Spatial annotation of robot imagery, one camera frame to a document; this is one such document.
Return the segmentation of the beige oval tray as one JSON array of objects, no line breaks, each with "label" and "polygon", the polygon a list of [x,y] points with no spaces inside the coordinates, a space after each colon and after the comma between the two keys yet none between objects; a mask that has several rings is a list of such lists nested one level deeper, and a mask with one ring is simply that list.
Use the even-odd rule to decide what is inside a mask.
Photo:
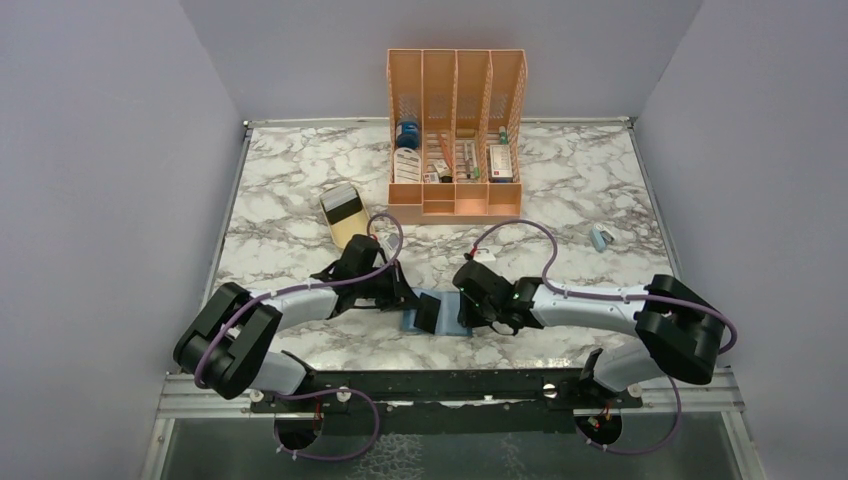
[{"label": "beige oval tray", "polygon": [[332,241],[339,249],[344,249],[355,235],[367,234],[370,216],[358,190],[357,192],[357,198],[332,210],[325,210],[319,200]]}]

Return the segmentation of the light blue small clip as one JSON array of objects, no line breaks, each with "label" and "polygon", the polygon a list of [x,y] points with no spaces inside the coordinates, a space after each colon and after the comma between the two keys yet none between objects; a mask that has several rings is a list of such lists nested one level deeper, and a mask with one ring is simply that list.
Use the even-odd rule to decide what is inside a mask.
[{"label": "light blue small clip", "polygon": [[599,253],[604,252],[615,243],[615,237],[603,224],[600,223],[596,223],[592,226],[589,232],[589,239],[593,248]]}]

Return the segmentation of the pens in organizer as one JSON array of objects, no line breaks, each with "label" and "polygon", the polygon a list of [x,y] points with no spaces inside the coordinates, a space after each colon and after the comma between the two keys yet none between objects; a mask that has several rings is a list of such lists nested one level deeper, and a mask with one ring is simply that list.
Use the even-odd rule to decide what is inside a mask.
[{"label": "pens in organizer", "polygon": [[470,139],[460,142],[462,147],[464,176],[467,182],[477,182],[480,178],[479,166],[476,156],[475,142]]}]

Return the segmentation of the white red box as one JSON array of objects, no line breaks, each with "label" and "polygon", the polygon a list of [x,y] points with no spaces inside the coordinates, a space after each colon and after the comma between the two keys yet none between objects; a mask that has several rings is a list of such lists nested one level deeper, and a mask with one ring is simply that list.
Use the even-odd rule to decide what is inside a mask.
[{"label": "white red box", "polygon": [[514,181],[515,174],[508,145],[490,145],[488,147],[488,158],[489,181],[491,183],[511,183]]}]

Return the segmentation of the orange desk file organizer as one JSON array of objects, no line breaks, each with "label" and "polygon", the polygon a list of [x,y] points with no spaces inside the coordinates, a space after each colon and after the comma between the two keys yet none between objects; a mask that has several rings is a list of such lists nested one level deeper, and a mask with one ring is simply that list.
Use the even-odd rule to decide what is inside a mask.
[{"label": "orange desk file organizer", "polygon": [[[405,224],[494,224],[522,209],[519,133],[527,83],[522,49],[391,49],[387,53],[390,125],[388,209]],[[419,123],[422,181],[393,182],[396,124]],[[480,178],[464,176],[462,140],[475,142]],[[510,147],[515,178],[489,181],[488,147]],[[437,173],[440,183],[425,183]]]}]

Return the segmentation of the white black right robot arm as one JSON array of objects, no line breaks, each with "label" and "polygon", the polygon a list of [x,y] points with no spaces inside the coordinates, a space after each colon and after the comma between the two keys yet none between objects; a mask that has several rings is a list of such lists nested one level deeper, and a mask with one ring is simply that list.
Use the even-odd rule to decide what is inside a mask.
[{"label": "white black right robot arm", "polygon": [[572,288],[540,277],[516,282],[468,260],[453,277],[460,317],[470,327],[583,327],[631,336],[590,354],[577,380],[579,398],[600,407],[629,386],[660,376],[711,382],[727,325],[708,302],[673,276],[647,285]]}]

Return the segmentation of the black credit card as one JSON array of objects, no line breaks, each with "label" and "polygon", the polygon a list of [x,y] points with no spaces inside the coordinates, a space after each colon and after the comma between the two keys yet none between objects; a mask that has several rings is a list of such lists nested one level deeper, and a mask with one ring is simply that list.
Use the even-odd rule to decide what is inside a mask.
[{"label": "black credit card", "polygon": [[429,334],[436,333],[436,327],[441,309],[441,300],[437,297],[422,293],[415,312],[413,326]]}]

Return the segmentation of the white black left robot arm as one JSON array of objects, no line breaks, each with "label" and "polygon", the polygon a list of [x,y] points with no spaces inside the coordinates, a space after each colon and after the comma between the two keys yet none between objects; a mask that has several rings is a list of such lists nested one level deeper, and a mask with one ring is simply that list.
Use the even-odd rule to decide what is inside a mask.
[{"label": "white black left robot arm", "polygon": [[298,411],[313,401],[312,368],[270,344],[285,329],[330,320],[367,301],[379,311],[414,310],[420,299],[402,267],[371,236],[356,234],[338,260],[301,284],[254,294],[229,282],[220,286],[177,340],[174,361],[203,389],[224,399],[247,390],[275,392]]}]

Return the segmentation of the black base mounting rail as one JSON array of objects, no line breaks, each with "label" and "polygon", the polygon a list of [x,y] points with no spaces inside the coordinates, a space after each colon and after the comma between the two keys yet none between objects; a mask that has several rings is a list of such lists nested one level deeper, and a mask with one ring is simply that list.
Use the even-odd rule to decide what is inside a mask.
[{"label": "black base mounting rail", "polygon": [[296,399],[272,392],[250,405],[284,432],[381,434],[572,433],[576,416],[638,409],[628,392],[588,393],[578,368],[317,371]]}]

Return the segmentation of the blue tape roll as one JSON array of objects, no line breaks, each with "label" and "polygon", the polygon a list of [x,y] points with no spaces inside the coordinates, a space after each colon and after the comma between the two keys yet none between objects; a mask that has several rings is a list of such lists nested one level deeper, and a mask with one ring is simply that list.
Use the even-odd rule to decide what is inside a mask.
[{"label": "blue tape roll", "polygon": [[402,119],[396,124],[395,145],[398,149],[417,150],[421,144],[419,123],[415,120]]}]

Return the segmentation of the white rounded label card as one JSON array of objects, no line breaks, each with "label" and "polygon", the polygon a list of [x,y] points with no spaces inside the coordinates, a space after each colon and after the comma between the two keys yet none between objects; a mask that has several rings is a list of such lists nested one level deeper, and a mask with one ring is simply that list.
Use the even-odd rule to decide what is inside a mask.
[{"label": "white rounded label card", "polygon": [[422,181],[422,159],[414,149],[396,149],[392,156],[392,167],[394,183],[418,184]]}]

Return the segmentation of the silver credit card in tray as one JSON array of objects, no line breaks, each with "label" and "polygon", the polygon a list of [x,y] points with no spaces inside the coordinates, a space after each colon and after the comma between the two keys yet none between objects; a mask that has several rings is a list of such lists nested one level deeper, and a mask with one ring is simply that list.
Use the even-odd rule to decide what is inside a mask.
[{"label": "silver credit card in tray", "polygon": [[358,197],[356,188],[349,184],[341,184],[323,192],[319,200],[325,210],[332,210]]}]

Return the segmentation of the teal leather card holder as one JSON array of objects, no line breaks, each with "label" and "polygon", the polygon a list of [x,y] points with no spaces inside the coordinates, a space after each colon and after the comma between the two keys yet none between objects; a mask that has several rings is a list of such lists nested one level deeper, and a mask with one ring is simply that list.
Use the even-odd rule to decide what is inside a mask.
[{"label": "teal leather card holder", "polygon": [[441,300],[441,309],[435,334],[429,334],[413,326],[416,310],[403,311],[400,329],[406,333],[429,334],[434,336],[471,337],[472,329],[462,327],[458,322],[460,295],[457,291],[439,291],[415,288],[420,297],[422,293],[437,297]]}]

